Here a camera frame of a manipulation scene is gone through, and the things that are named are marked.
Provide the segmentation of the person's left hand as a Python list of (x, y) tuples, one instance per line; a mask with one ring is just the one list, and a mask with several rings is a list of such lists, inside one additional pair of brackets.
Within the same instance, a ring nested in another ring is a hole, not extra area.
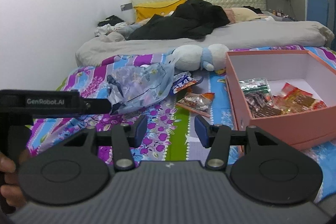
[(26, 204), (26, 199), (19, 187), (17, 168), (29, 158), (30, 152), (28, 149), (22, 151), (18, 164), (1, 153), (1, 172), (5, 174), (5, 184), (1, 186), (1, 195), (8, 205), (16, 208), (23, 207)]

